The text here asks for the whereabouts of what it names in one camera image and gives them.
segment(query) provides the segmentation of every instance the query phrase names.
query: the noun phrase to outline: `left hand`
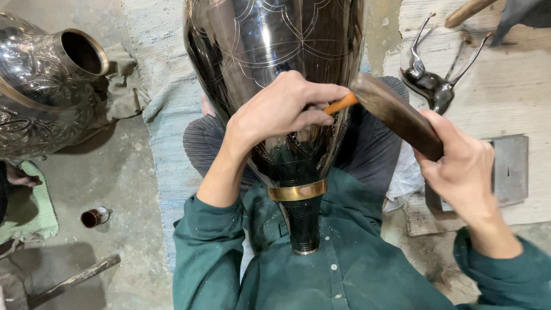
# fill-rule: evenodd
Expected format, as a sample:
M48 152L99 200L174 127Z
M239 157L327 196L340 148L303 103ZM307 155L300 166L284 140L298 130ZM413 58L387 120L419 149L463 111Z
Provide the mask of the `left hand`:
M333 118L321 109L349 92L335 84L308 82L297 71L282 72L231 117L225 140L248 152L269 137L299 131L306 125L332 125Z

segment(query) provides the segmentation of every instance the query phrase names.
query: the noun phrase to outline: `metal vase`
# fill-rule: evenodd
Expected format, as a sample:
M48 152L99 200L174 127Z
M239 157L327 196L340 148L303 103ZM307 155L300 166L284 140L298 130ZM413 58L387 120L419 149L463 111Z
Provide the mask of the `metal vase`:
M225 126L237 109L283 71L310 82L347 85L363 54L362 0L186 0L184 41L197 77ZM259 143L249 166L279 202L297 254L315 252L326 176L347 127L308 126Z
M0 159L42 156L77 138L93 118L90 81L108 67L86 33L49 34L0 12Z

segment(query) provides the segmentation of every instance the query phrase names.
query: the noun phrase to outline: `brass band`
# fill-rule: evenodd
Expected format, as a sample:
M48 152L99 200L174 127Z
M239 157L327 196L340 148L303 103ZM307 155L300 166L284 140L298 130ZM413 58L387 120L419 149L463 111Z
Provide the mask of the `brass band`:
M326 191L327 179L291 188L267 188L268 197L273 201L304 200L320 196Z

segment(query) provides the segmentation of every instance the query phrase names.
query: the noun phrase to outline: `green cloth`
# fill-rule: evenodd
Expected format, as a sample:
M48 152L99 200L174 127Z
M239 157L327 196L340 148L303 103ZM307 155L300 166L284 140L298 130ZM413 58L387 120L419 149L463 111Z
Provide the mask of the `green cloth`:
M8 197L6 217L0 226L0 244L12 238L17 240L16 243L45 240L60 230L44 175L28 161L23 162L21 168L28 175L37 175L42 185L33 188L19 186Z
M176 227L175 309L551 309L551 259L525 240L513 259L471 248L461 230L455 257L479 283L480 305L457 308L380 237L382 197L332 169L320 210L318 251L294 255L278 206L255 184L244 202L216 208L195 196ZM242 283L243 228L253 250Z

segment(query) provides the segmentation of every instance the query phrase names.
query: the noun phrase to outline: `embossed metal vase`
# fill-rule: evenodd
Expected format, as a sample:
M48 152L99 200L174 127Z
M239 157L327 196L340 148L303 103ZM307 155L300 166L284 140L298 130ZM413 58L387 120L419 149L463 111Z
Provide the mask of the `embossed metal vase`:
M0 159L37 157L72 142L92 118L90 81L108 67L84 32L48 34L0 12Z
M347 85L363 51L363 0L186 0L184 41L198 79L225 125L237 109L282 71L310 82ZM308 126L269 138L249 165L279 206L297 254L316 251L318 215L347 127Z

